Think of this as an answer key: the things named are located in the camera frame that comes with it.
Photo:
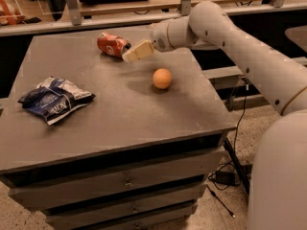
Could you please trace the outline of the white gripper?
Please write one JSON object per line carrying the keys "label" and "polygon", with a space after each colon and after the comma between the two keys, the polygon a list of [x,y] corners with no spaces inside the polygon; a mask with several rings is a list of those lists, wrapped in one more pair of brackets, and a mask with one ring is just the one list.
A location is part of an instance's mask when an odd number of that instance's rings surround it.
{"label": "white gripper", "polygon": [[133,62],[141,58],[148,57],[154,53],[154,48],[159,52],[169,50],[169,42],[167,37],[168,24],[165,22],[154,23],[151,40],[143,40],[138,45],[128,49],[123,55],[123,61]]}

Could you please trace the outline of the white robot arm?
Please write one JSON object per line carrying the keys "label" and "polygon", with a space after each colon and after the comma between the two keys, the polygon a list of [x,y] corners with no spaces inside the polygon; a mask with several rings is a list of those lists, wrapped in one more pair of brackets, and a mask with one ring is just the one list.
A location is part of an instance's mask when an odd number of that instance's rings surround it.
{"label": "white robot arm", "polygon": [[251,172],[247,230],[307,230],[307,68],[238,28],[216,3],[155,24],[126,62],[202,40],[224,51],[282,116],[263,134]]}

